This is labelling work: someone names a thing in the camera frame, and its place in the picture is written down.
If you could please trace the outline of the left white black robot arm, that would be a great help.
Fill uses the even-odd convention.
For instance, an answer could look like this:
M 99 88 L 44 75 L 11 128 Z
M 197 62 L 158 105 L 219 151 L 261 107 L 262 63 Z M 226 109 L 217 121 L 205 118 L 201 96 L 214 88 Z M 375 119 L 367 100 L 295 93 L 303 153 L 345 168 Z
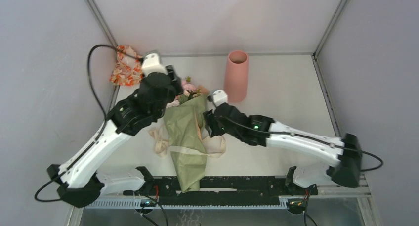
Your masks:
M 48 167 L 48 175 L 59 184 L 61 201 L 83 208 L 107 194 L 130 190 L 147 195 L 154 190 L 154 179 L 144 166 L 112 174 L 98 170 L 117 148 L 162 118 L 167 104 L 183 93 L 172 65 L 144 68 L 143 74 L 139 88 L 108 112 L 97 136 L 66 163 Z

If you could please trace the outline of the green pink flower bouquet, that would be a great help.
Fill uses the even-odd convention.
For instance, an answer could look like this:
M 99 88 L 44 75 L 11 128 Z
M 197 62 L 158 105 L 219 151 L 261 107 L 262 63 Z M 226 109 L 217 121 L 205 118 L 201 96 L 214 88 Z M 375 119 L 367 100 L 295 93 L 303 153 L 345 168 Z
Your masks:
M 199 190 L 205 174 L 207 151 L 201 134 L 207 100 L 204 89 L 192 84 L 191 77 L 183 79 L 181 85 L 183 93 L 167 105 L 163 120 L 179 185 L 186 193 Z

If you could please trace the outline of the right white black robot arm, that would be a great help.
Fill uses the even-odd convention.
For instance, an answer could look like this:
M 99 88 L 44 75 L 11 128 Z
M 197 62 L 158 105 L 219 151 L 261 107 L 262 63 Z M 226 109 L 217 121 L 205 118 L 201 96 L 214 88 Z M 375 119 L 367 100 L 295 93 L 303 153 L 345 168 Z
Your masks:
M 362 149 L 355 135 L 319 136 L 267 116 L 247 116 L 227 103 L 205 111 L 204 119 L 211 137 L 229 134 L 247 145 L 283 148 L 319 159 L 318 164 L 289 168 L 285 183 L 291 194 L 325 181 L 347 188 L 359 187 Z

